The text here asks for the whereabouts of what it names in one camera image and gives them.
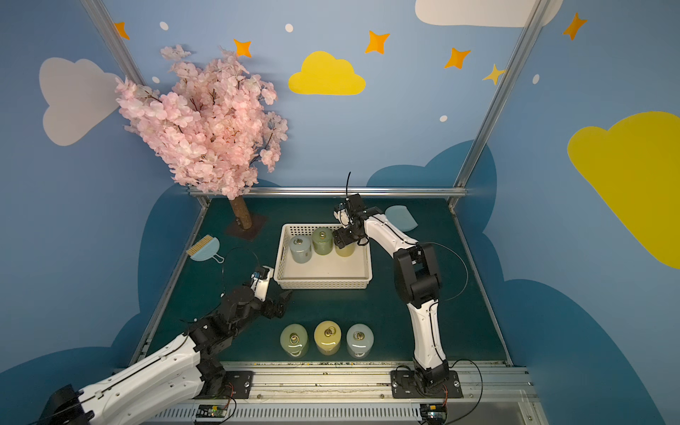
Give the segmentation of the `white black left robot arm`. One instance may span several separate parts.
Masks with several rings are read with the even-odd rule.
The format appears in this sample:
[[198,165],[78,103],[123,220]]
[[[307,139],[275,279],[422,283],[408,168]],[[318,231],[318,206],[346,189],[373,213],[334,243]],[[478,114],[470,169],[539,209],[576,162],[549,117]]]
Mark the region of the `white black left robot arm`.
[[197,396],[226,395],[228,374],[218,360],[255,319],[285,315],[292,296],[278,299],[240,286],[214,311],[142,361],[75,390],[70,384],[48,399],[40,424],[141,424],[177,403]]

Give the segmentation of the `white perforated plastic basket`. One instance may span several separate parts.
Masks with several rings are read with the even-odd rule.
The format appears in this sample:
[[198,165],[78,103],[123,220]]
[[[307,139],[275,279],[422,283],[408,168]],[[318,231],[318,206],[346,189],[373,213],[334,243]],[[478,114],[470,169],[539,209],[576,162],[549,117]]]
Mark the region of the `white perforated plastic basket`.
[[311,238],[316,228],[337,230],[336,224],[285,224],[281,230],[280,243],[274,266],[274,279],[285,290],[363,290],[373,278],[370,247],[357,246],[352,256],[343,258],[336,254],[335,246],[330,254],[321,256],[312,251],[312,258],[305,264],[297,264],[291,257],[289,242],[293,236]]

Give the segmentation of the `dark green tea canister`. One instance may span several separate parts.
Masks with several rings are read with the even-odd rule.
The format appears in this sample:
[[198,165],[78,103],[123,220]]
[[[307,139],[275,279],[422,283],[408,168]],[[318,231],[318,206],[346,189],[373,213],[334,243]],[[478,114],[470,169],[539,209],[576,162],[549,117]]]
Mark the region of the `dark green tea canister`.
[[280,335],[280,345],[292,358],[302,358],[309,348],[309,338],[304,326],[298,323],[285,327]]

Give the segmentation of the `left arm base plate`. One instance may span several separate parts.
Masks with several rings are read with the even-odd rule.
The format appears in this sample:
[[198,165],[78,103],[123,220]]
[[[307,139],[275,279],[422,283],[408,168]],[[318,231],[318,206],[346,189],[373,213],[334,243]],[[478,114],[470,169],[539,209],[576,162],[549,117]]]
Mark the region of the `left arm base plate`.
[[251,370],[228,370],[217,378],[212,397],[224,400],[232,396],[235,400],[250,398],[254,372]]

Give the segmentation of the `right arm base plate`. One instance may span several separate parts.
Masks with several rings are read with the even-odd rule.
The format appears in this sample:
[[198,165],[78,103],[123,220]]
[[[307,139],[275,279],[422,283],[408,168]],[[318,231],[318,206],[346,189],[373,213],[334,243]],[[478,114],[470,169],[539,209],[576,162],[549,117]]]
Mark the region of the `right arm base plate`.
[[393,398],[463,398],[460,378],[453,369],[442,384],[429,387],[423,387],[415,372],[406,368],[391,370],[390,379]]

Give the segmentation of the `blue grey tea canister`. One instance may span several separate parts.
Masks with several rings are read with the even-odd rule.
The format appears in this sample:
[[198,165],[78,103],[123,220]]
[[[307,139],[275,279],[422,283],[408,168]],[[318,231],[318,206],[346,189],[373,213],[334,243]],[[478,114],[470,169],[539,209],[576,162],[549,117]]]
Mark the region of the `blue grey tea canister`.
[[348,352],[352,357],[355,359],[364,359],[370,354],[370,351],[373,348],[375,336],[368,325],[356,323],[348,329],[346,343]]
[[313,243],[310,237],[296,235],[290,239],[289,251],[292,259],[298,264],[305,264],[312,258]]

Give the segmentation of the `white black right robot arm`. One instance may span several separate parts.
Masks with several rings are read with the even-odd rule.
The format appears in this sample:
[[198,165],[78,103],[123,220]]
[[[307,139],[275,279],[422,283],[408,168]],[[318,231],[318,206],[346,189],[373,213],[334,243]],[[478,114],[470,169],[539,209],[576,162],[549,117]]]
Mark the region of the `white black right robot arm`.
[[407,236],[375,208],[351,212],[349,205],[340,205],[334,216],[341,225],[333,232],[339,247],[375,241],[391,255],[396,292],[408,308],[413,327],[415,380],[422,391],[443,384],[449,363],[439,331],[442,282],[433,246]]

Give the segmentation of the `yellow green tea canister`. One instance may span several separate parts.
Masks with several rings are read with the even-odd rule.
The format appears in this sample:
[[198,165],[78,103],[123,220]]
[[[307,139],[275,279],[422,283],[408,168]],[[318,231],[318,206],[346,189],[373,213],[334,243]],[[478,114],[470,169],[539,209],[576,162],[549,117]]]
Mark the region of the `yellow green tea canister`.
[[347,244],[344,247],[340,247],[339,245],[335,246],[335,252],[338,256],[347,258],[353,255],[355,252],[355,249],[357,247],[357,244]]

